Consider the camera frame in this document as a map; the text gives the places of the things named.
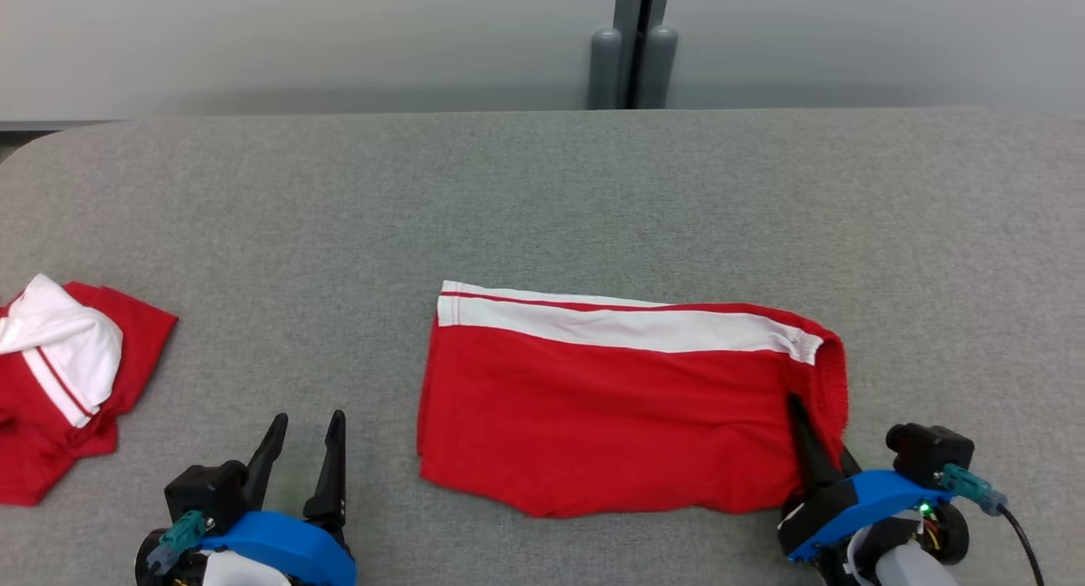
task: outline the white stripe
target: white stripe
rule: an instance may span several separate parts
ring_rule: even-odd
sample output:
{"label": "white stripe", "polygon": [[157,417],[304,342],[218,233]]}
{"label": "white stripe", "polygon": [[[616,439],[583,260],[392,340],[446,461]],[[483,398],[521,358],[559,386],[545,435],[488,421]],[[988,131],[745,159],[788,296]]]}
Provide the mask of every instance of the white stripe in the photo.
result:
{"label": "white stripe", "polygon": [[473,293],[476,296],[493,296],[496,298],[512,298],[516,301],[535,301],[536,303],[565,303],[565,304],[593,304],[593,305],[639,305],[639,307],[654,308],[661,307],[662,303],[646,303],[646,301],[624,301],[622,298],[608,298],[605,296],[577,296],[572,293],[538,293],[522,292],[519,289],[486,289],[480,285],[459,283],[458,281],[445,281],[441,286],[442,293]]}
{"label": "white stripe", "polygon": [[24,351],[21,355],[23,355],[23,359],[26,361],[26,366],[29,367],[35,380],[41,385],[41,390],[46,392],[49,400],[53,402],[53,405],[64,415],[67,422],[78,429],[86,426],[90,422],[89,417],[84,415],[82,410],[64,392],[61,382],[50,372],[49,365],[41,358],[41,355],[38,355],[38,351],[31,348]]}
{"label": "white stripe", "polygon": [[8,318],[0,319],[0,355],[39,347],[52,366],[48,380],[59,379],[91,415],[113,393],[122,340],[108,316],[79,304],[42,273],[26,285]]}
{"label": "white stripe", "polygon": [[700,310],[595,310],[462,296],[437,300],[437,324],[498,328],[562,343],[660,353],[773,351],[814,365],[824,340],[767,316]]}

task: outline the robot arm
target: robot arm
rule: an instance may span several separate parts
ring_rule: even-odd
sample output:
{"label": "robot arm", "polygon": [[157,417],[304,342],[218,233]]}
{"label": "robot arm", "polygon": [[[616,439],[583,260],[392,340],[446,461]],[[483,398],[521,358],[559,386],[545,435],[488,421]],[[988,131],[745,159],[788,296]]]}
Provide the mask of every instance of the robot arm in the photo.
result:
{"label": "robot arm", "polygon": [[968,471],[972,441],[945,428],[895,425],[885,444],[893,470],[861,471],[844,449],[830,461],[797,396],[788,398],[802,487],[783,508],[777,537],[793,562],[813,564],[828,586],[954,586],[942,565],[968,552],[960,496],[1013,525],[1043,586],[1032,547],[1006,509],[1006,496]]}
{"label": "robot arm", "polygon": [[355,562],[343,538],[346,418],[340,409],[332,416],[304,521],[263,510],[286,424],[286,415],[276,416],[247,466],[192,466],[166,486],[174,527],[143,540],[139,586],[354,586]]}

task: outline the black cable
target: black cable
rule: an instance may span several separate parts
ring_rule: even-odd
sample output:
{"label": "black cable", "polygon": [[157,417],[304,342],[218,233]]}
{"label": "black cable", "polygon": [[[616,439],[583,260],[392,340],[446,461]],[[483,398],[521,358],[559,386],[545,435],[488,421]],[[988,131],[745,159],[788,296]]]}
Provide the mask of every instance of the black cable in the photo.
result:
{"label": "black cable", "polygon": [[998,511],[1006,517],[1006,520],[1010,521],[1010,525],[1017,532],[1018,539],[1021,540],[1021,546],[1024,547],[1024,553],[1029,557],[1029,564],[1032,565],[1032,576],[1036,578],[1036,586],[1044,586],[1044,574],[1039,571],[1039,561],[1036,560],[1036,552],[1032,551],[1032,544],[1029,543],[1029,536],[1021,528],[1021,523],[1006,509],[1006,506],[999,504]]}
{"label": "black cable", "polygon": [[162,563],[154,561],[151,566],[146,568],[146,573],[143,574],[143,578],[139,581],[139,586],[154,586],[154,572],[158,571]]}

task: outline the gray wall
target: gray wall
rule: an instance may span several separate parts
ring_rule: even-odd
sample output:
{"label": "gray wall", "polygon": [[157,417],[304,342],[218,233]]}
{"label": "gray wall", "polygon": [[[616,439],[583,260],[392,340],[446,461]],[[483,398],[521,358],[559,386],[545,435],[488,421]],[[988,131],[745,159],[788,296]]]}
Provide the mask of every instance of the gray wall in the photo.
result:
{"label": "gray wall", "polygon": [[1085,114],[1085,0],[668,0],[667,106]]}
{"label": "gray wall", "polygon": [[[669,0],[668,106],[1085,114],[1085,0]],[[576,110],[614,0],[0,0],[0,129]]]}
{"label": "gray wall", "polygon": [[0,0],[0,123],[575,110],[614,0]]}

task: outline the wheel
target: wheel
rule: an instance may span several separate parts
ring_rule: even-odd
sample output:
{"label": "wheel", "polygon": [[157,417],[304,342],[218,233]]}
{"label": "wheel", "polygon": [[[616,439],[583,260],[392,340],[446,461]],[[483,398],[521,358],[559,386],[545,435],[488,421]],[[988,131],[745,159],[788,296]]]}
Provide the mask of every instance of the wheel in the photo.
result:
{"label": "wheel", "polygon": [[151,584],[152,586],[162,584],[162,579],[152,577],[150,581],[146,581],[144,575],[146,574],[146,557],[158,547],[158,538],[165,535],[165,533],[166,528],[155,528],[151,533],[148,533],[146,537],[143,538],[143,543],[140,544],[139,552],[136,553],[136,584],[140,586],[143,584]]}
{"label": "wheel", "polygon": [[931,551],[937,561],[944,565],[959,563],[968,553],[968,523],[960,510],[952,504],[934,506],[933,519],[939,527],[939,550]]}

